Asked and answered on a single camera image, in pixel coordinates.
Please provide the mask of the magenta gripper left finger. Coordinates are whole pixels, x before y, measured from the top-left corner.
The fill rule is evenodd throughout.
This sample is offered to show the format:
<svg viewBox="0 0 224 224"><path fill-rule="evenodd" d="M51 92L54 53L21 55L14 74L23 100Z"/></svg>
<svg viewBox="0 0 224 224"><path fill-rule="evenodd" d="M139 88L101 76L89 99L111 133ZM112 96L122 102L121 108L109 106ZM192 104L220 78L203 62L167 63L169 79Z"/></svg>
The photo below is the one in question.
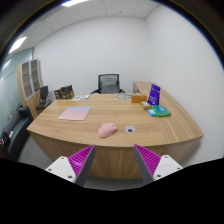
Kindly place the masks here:
<svg viewBox="0 0 224 224"><path fill-rule="evenodd" d="M46 171L78 186L83 186L94 158L95 146L91 145L69 157L60 156L46 168Z"/></svg>

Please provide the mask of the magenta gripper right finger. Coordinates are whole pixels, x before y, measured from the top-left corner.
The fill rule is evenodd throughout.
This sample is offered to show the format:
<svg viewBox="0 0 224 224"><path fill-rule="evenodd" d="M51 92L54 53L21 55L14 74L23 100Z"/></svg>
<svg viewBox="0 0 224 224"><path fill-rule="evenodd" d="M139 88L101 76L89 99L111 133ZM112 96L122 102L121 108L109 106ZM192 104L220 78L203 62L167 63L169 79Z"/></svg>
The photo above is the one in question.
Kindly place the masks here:
<svg viewBox="0 0 224 224"><path fill-rule="evenodd" d="M134 145L133 154L144 184L152 183L182 169L182 166L169 155L160 156L137 144Z"/></svg>

